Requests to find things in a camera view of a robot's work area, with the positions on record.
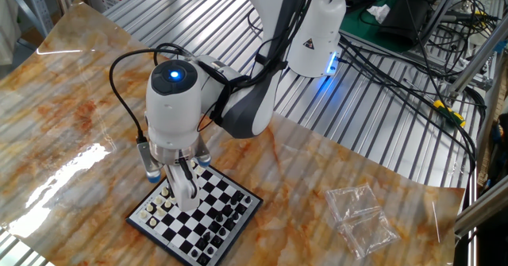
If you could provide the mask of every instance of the black and white chessboard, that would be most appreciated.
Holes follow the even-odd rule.
[[[163,195],[169,185],[165,179],[126,221],[185,265],[218,265],[263,200],[212,167],[196,165],[194,171],[200,188],[197,210],[182,212],[171,194]],[[169,207],[167,200],[173,202]]]

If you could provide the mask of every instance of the chessboard frame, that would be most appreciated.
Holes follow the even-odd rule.
[[[212,173],[216,172],[217,174],[221,175],[224,179],[227,179],[229,180],[231,183],[233,183],[234,185],[236,185],[236,187],[240,188],[241,190],[243,190],[244,192],[246,192],[247,194],[251,195],[253,198],[256,198],[257,200],[259,200],[259,202],[257,203],[257,205],[252,209],[251,213],[246,216],[246,219],[244,220],[244,223],[243,225],[241,225],[241,227],[239,228],[239,230],[237,231],[237,233],[234,235],[234,237],[232,238],[232,240],[228,243],[228,245],[226,246],[226,248],[222,251],[222,253],[220,254],[220,256],[218,257],[217,261],[215,263],[210,263],[212,262],[209,261],[209,263],[207,264],[208,265],[219,265],[222,260],[225,258],[225,256],[229,253],[229,250],[233,247],[233,245],[235,244],[235,242],[237,241],[238,237],[243,233],[243,231],[245,230],[245,228],[247,227],[247,225],[250,223],[250,221],[252,220],[252,218],[254,217],[254,215],[257,213],[257,211],[259,210],[259,208],[261,208],[261,206],[263,205],[263,199],[260,198],[259,196],[255,195],[254,193],[252,193],[250,190],[248,190],[247,188],[243,187],[242,185],[240,185],[239,183],[237,183],[236,181],[234,181],[233,179],[229,178],[226,174],[218,171],[216,168],[214,168],[213,166],[208,166],[204,169],[208,169],[209,171],[211,170]],[[151,241],[155,242],[159,247],[161,247],[162,249],[164,249],[166,252],[168,252],[169,254],[171,254],[175,259],[177,259],[179,262],[183,263],[184,265],[186,266],[197,266],[199,265],[197,263],[197,261],[188,261],[188,260],[185,260],[182,256],[179,255],[179,253],[177,253],[176,251],[174,251],[173,249],[171,249],[170,247],[168,247],[167,245],[165,245],[159,238],[155,237],[153,234],[151,234],[148,230],[146,230],[145,228],[143,227],[140,227],[134,220],[131,219],[131,216],[133,216],[133,214],[135,214],[136,212],[139,213],[139,209],[140,209],[140,206],[143,205],[143,203],[146,202],[147,199],[149,199],[153,193],[155,191],[157,191],[160,187],[161,184],[164,183],[164,181],[166,181],[167,178],[164,177],[164,179],[162,179],[160,182],[157,183],[157,185],[140,201],[140,203],[138,203],[136,205],[136,207],[134,207],[134,209],[127,215],[127,217],[125,218],[125,220],[127,221],[127,223],[129,223],[132,227],[134,227],[135,229],[137,229],[138,231],[140,231],[142,234],[144,234],[146,237],[148,237]]]

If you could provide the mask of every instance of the clear plastic bag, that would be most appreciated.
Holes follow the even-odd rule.
[[[368,184],[327,191],[325,196],[337,230],[356,259],[400,238]]]

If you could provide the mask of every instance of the marble-pattern surface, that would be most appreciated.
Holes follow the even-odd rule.
[[[56,265],[177,265],[125,217],[154,187],[136,130],[108,82],[119,55],[143,48],[76,3],[22,66],[0,82],[0,225]],[[149,54],[117,66],[139,119]],[[213,165],[264,199],[223,265],[447,265],[464,190],[427,187],[274,114],[260,136],[212,125]],[[401,239],[354,260],[325,191],[368,183]]]

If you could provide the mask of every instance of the blue led light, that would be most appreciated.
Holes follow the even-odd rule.
[[[334,52],[332,54],[332,57],[330,57],[330,61],[328,62],[328,67],[326,68],[326,73],[331,74],[334,71],[332,71],[333,62],[335,61],[335,56],[337,55],[337,52]]]

